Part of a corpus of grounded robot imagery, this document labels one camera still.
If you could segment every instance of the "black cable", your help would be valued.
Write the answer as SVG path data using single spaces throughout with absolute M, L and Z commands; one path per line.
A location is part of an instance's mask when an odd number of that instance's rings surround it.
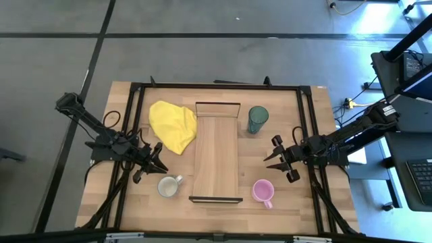
M 107 127 L 107 128 L 113 128 L 113 127 L 115 127 L 115 125 L 117 125 L 117 124 L 120 122 L 120 118 L 122 118 L 122 115 L 120 115 L 120 112 L 118 112 L 118 111 L 110 111 L 110 112 L 106 113 L 106 114 L 103 116 L 103 121 L 102 121 L 102 123 L 103 123 L 104 126 L 107 126 L 107 125 L 105 125 L 105 120 L 107 119 L 108 115 L 111 114 L 111 113 L 116 113 L 116 114 L 119 115 L 119 117 L 118 117 L 117 121 L 116 121 L 113 125 L 111 125 L 111 126 L 109 126 L 109 127 Z
M 350 175 L 348 172 L 346 172 L 346 170 L 341 165 L 338 165 L 338 167 L 346 174 L 346 177 L 348 177 L 348 182 L 350 182 Z
M 363 89 L 360 93 L 358 93 L 358 94 L 357 94 L 353 99 L 351 99 L 351 101 L 354 101 L 354 100 L 357 99 L 357 97 L 359 97 L 359 96 L 360 96 L 364 91 L 368 90 L 368 89 L 369 89 L 369 86 L 370 86 L 371 84 L 373 84 L 373 83 L 376 81 L 377 78 L 378 78 L 378 76 L 375 76 L 375 78 L 372 80 L 372 82 L 371 82 L 371 83 L 370 83 L 370 84 L 369 84 L 365 89 Z M 333 113 L 336 113 L 336 112 L 338 112 L 338 111 L 341 111 L 341 115 L 340 115 L 339 117 L 335 118 L 335 121 L 338 122 L 340 128 L 342 128 L 343 125 L 344 125 L 344 115 L 345 115 L 345 112 L 346 112 L 345 107 L 348 106 L 348 105 L 349 105 L 349 104 L 346 103 L 346 102 L 344 101 L 344 102 L 342 103 L 342 105 L 339 106 L 339 109 L 333 112 Z
M 69 118 L 69 119 L 71 119 L 72 121 L 74 121 L 75 123 L 77 123 L 86 133 L 87 133 L 87 135 L 91 138 L 91 139 L 93 139 L 94 141 L 96 141 L 96 139 L 95 138 L 93 138 L 93 136 L 91 136 L 90 135 L 90 132 L 88 132 L 88 130 L 83 126 L 83 125 L 81 125 L 80 124 L 80 122 L 79 121 L 76 121 L 74 118 L 72 118 L 72 117 L 70 117 L 70 116 L 68 116 L 67 115 L 67 118 Z
M 331 145 L 331 148 L 330 148 L 330 158 L 331 158 L 331 160 L 333 161 L 333 163 L 336 163 L 337 161 L 339 161 L 339 159 L 340 159 L 340 149 L 339 149 L 339 147 L 338 146 L 336 146 L 336 143 L 333 141 L 333 140 L 331 140 L 330 138 L 326 138 L 328 141 L 330 141 L 330 145 Z M 336 157 L 336 160 L 333 158 L 333 150 L 336 150 L 337 151 L 337 157 Z
M 124 165 L 123 165 L 123 161 L 122 161 L 122 162 L 120 163 L 120 167 L 121 167 L 121 169 L 122 169 L 123 171 L 132 171 L 132 170 L 134 169 L 134 167 L 135 167 L 135 163 L 132 163 L 131 168 L 126 169 L 126 168 L 124 167 Z
M 98 165 L 100 163 L 100 161 L 97 161 L 97 162 L 94 162 L 88 169 L 87 169 L 87 171 L 86 171 L 86 175 L 84 176 L 84 186 L 86 185 L 86 183 L 87 183 L 87 177 L 88 177 L 88 172 L 90 172 L 90 170 L 94 167 L 94 166 L 96 166 L 96 165 Z
M 128 139 L 126 139 L 124 142 L 119 142 L 119 143 L 123 144 L 123 143 L 127 143 L 127 142 L 132 141 L 139 133 L 142 133 L 142 128 L 138 129 L 138 131 L 136 131 L 135 134 L 129 135 L 131 132 L 132 132 L 132 130 L 130 130 L 128 133 L 126 133 L 126 138 L 128 138 Z
M 416 60 L 416 61 L 418 62 L 418 64 L 421 65 L 422 68 L 426 66 L 426 64 L 423 63 L 423 59 L 424 59 L 424 57 L 425 57 L 425 56 L 423 55 L 423 53 L 418 53 L 418 52 L 413 51 L 413 50 L 406 50 L 405 53 L 410 54 L 410 55 L 412 56 L 412 58 L 413 58 L 414 60 Z
M 364 108 L 363 110 L 359 111 L 358 113 L 356 113 L 356 115 L 353 115 L 352 117 L 350 117 L 350 119 L 346 120 L 345 122 L 342 123 L 342 125 L 344 125 L 345 123 L 349 122 L 350 120 L 352 120 L 352 118 L 356 117 L 358 114 L 366 111 L 366 109 L 368 109 L 369 107 Z
M 140 139 L 141 139 L 141 142 L 142 142 L 143 144 L 145 144 L 145 145 L 150 145 L 149 143 L 145 142 L 144 139 L 142 139 L 142 129 L 140 129 L 140 130 L 141 130 L 141 131 L 140 131 Z
M 72 110 L 78 112 L 81 116 L 84 115 L 83 112 L 81 112 L 81 111 L 79 111 L 79 110 L 77 110 L 77 109 L 75 109 L 75 108 L 73 108 L 73 107 L 64 107 L 63 109 L 59 109 L 59 111 L 68 110 L 68 109 L 72 109 Z M 113 138 L 108 134 L 107 129 L 106 129 L 105 126 L 99 126 L 99 125 L 97 125 L 96 123 L 94 123 L 94 122 L 92 122 L 92 121 L 90 121 L 90 122 L 91 122 L 95 127 L 97 127 L 97 128 L 104 128 L 104 131 L 105 131 L 106 135 L 107 135 L 110 139 L 113 140 Z
M 378 78 L 378 76 L 375 76 L 375 78 L 372 80 L 372 82 L 364 89 L 364 90 L 362 90 L 362 92 L 360 92 L 358 95 L 356 95 L 354 98 L 352 98 L 351 99 L 351 101 L 353 101 L 353 100 L 355 100 L 357 97 L 359 97 L 364 91 L 366 91 L 366 90 L 368 90 L 369 89 L 369 86 L 371 85 L 371 84 L 373 84 L 374 83 L 374 81 L 376 81 L 376 79 Z
M 300 128 L 302 130 L 302 132 L 304 132 L 303 128 L 301 126 L 296 126 L 295 128 L 292 128 L 292 139 L 294 140 L 294 143 L 296 145 L 298 145 L 297 140 L 296 140 L 296 135 L 295 135 L 295 131 L 297 128 Z

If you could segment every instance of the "wooden panel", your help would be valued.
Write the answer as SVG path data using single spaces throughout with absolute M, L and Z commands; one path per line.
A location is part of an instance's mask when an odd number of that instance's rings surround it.
M 237 118 L 198 117 L 193 196 L 237 197 Z
M 239 103 L 196 103 L 197 117 L 238 117 Z
M 123 115 L 128 100 L 130 83 L 114 82 L 108 97 L 105 113 L 116 109 Z M 329 96 L 325 87 L 313 87 L 313 101 L 320 134 L 335 130 Z M 192 141 L 182 155 L 165 147 L 160 158 L 169 168 L 169 175 L 182 175 L 184 182 L 179 194 L 163 198 L 157 192 L 157 183 L 166 175 L 144 175 L 139 184 L 130 178 L 122 230 L 164 231 L 164 232 L 230 232 L 257 234 L 316 234 L 317 226 L 313 213 L 311 187 L 306 167 L 294 163 L 300 180 L 289 183 L 284 175 L 275 169 L 266 169 L 263 159 L 273 149 L 271 138 L 281 135 L 283 145 L 294 144 L 291 131 L 300 125 L 296 93 L 283 90 L 216 90 L 188 88 L 146 88 L 140 117 L 144 139 L 154 145 L 159 139 L 149 125 L 149 107 L 164 100 L 193 111 L 195 102 L 223 101 L 241 103 L 238 116 L 238 196 L 239 204 L 193 203 L 188 200 L 194 182 L 196 141 Z M 257 134 L 247 132 L 249 109 L 261 105 L 269 112 L 269 119 Z M 76 225 L 86 223 L 106 197 L 111 177 L 112 162 L 97 165 L 88 175 Z M 331 199 L 351 227 L 358 230 L 356 213 L 352 203 L 350 185 L 339 167 L 327 167 Z M 272 199 L 273 209 L 268 210 L 250 195 L 252 185 L 259 179 L 269 180 L 275 186 Z M 327 221 L 325 210 L 323 219 Z

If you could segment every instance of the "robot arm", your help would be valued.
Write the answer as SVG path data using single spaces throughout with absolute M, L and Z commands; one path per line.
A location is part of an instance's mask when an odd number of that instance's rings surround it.
M 126 136 L 107 128 L 86 111 L 82 100 L 76 93 L 65 93 L 56 102 L 55 109 L 70 118 L 71 116 L 76 117 L 78 120 L 73 119 L 75 122 L 81 120 L 98 134 L 94 142 L 86 142 L 86 145 L 93 150 L 92 159 L 95 161 L 130 161 L 141 166 L 133 177 L 135 183 L 139 183 L 143 173 L 167 173 L 168 168 L 159 159 L 159 153 L 162 150 L 160 142 L 156 144 L 153 151 L 148 143 L 138 148 L 137 134 Z
M 361 132 L 369 129 L 387 129 L 396 124 L 398 114 L 391 105 L 386 105 L 382 102 L 377 102 L 368 107 L 364 115 L 358 117 L 355 121 L 347 126 L 334 131 L 328 135 L 314 135 L 304 138 L 300 144 L 296 144 L 284 148 L 282 139 L 279 135 L 272 138 L 272 143 L 275 146 L 273 153 L 264 161 L 281 155 L 279 160 L 281 163 L 267 166 L 267 168 L 287 171 L 287 178 L 292 183 L 300 179 L 297 170 L 292 169 L 291 164 L 297 161 L 315 161 L 325 160 L 325 164 L 330 165 L 348 165 L 346 159 L 333 159 L 333 153 L 337 150 L 348 149 L 345 146 L 345 141 Z

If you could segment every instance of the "metal bracket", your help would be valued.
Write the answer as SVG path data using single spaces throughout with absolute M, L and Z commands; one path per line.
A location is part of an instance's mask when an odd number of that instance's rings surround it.
M 270 78 L 268 76 L 265 76 L 263 84 L 267 85 L 268 87 L 272 86 L 272 84 L 270 82 Z
M 330 238 L 318 238 L 309 236 L 294 236 L 294 242 L 298 243 L 331 243 Z
M 153 88 L 156 88 L 156 82 L 155 82 L 155 80 L 153 79 L 152 76 L 150 76 L 150 82 L 151 82 L 151 86 L 152 86 Z
M 312 90 L 310 86 L 299 86 L 299 89 L 305 94 L 305 95 L 312 95 Z
M 128 233 L 112 233 L 107 234 L 105 240 L 124 240 L 124 239 L 136 239 L 144 238 L 144 232 L 128 232 Z
M 213 234 L 213 242 L 224 242 L 225 234 L 224 233 L 214 233 Z
M 136 92 L 141 88 L 141 83 L 133 82 L 130 84 L 129 92 Z

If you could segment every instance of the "gray floor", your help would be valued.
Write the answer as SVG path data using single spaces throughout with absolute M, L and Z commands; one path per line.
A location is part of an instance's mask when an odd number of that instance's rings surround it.
M 108 2 L 3 0 L 0 32 L 98 32 Z M 340 11 L 357 4 L 337 2 Z M 352 15 L 343 17 L 329 11 L 325 0 L 129 0 L 117 1 L 108 32 L 404 34 L 410 26 L 401 11 L 397 4 L 365 3 Z M 148 82 L 150 75 L 157 82 L 220 79 L 251 83 L 260 83 L 264 76 L 270 76 L 274 84 L 328 86 L 331 102 L 336 106 L 345 97 L 354 97 L 363 82 L 375 77 L 370 54 L 388 50 L 397 41 L 105 39 L 86 108 L 102 117 L 113 80 Z M 69 122 L 54 110 L 54 103 L 63 92 L 80 91 L 95 42 L 0 38 L 0 146 L 28 156 L 25 164 L 9 160 L 0 163 L 1 235 L 32 231 Z M 428 48 L 430 43 L 425 38 Z M 418 45 L 412 49 L 420 51 Z M 368 91 L 356 102 L 370 103 L 382 96 L 380 92 Z M 358 109 L 347 112 L 345 117 Z M 74 227 L 90 155 L 84 146 L 87 140 L 86 134 L 78 130 L 49 219 L 49 231 Z M 403 209 L 380 211 L 379 205 L 389 201 L 385 182 L 353 180 L 351 186 L 362 232 L 376 237 L 430 241 L 427 228 L 413 224 L 420 221 L 431 225 L 430 213 L 414 213 L 406 204 Z M 402 228 L 409 230 L 402 233 Z

